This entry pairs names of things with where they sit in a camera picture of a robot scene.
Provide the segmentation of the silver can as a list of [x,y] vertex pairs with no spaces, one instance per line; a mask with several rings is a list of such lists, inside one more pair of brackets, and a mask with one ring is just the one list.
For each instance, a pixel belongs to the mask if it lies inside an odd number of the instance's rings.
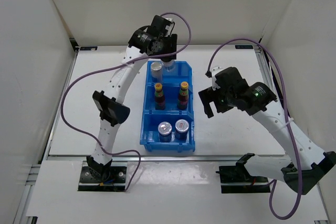
[[151,63],[151,76],[154,82],[163,81],[163,65],[160,61]]
[[175,70],[175,61],[171,60],[169,62],[163,61],[163,68],[165,72],[173,72]]

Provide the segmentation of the sauce bottle yellow cap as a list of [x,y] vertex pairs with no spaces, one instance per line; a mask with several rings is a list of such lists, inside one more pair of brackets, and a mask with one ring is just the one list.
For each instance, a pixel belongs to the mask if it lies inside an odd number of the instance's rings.
[[177,107],[180,110],[185,110],[188,105],[189,92],[188,92],[189,84],[186,81],[183,81],[180,85],[179,95]]
[[154,89],[155,89],[155,93],[154,93],[155,109],[164,110],[165,109],[165,96],[163,92],[163,85],[161,83],[156,83],[154,85]]

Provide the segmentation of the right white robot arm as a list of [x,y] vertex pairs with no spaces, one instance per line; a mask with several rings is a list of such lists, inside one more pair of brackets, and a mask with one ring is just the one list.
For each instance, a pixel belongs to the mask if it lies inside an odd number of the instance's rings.
[[206,72],[206,76],[211,78],[212,85],[198,94],[208,118],[214,115],[211,103],[218,113],[233,108],[246,112],[286,153],[282,158],[247,153],[235,166],[221,172],[227,182],[250,182],[254,177],[267,177],[282,181],[296,193],[306,195],[335,166],[335,152],[317,146],[285,116],[277,96],[266,84],[249,85],[235,67],[214,67]]

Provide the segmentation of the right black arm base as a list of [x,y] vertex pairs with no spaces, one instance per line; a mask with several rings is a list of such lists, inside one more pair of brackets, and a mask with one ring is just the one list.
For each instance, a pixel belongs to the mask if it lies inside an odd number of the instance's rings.
[[238,173],[236,166],[220,166],[219,175],[222,194],[270,193],[270,182],[266,177],[250,177]]

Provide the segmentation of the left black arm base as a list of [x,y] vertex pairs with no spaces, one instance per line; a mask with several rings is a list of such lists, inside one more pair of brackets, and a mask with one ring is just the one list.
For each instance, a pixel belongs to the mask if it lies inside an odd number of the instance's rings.
[[112,162],[107,178],[96,179],[90,172],[87,162],[82,162],[77,191],[123,192],[126,187],[127,163]]

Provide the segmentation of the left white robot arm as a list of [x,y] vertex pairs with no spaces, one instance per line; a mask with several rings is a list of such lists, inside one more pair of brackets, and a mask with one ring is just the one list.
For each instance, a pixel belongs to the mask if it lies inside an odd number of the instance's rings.
[[130,109],[123,104],[125,95],[142,66],[150,56],[173,53],[177,35],[172,33],[171,18],[154,16],[151,24],[136,30],[128,42],[122,67],[116,70],[109,84],[92,95],[100,112],[99,142],[87,157],[90,174],[98,182],[110,179],[113,145],[120,125],[126,121]]

